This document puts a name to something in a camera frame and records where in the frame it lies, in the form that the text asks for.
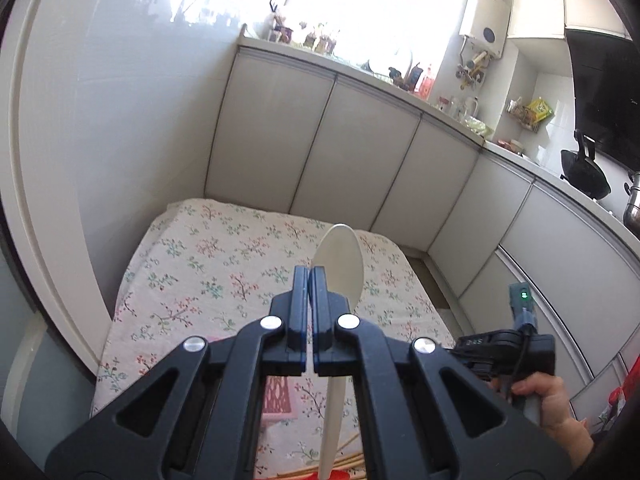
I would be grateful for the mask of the person's right hand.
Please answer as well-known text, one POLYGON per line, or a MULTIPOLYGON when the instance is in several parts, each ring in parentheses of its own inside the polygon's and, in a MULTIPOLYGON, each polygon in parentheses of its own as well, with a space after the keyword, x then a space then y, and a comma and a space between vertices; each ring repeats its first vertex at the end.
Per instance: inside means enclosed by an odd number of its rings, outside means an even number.
POLYGON ((540 396, 540 426, 546 434, 567 452, 573 469, 583 463, 594 448, 585 422, 570 412, 570 400, 563 379, 544 373, 534 373, 514 382, 511 392, 517 396, 540 396))

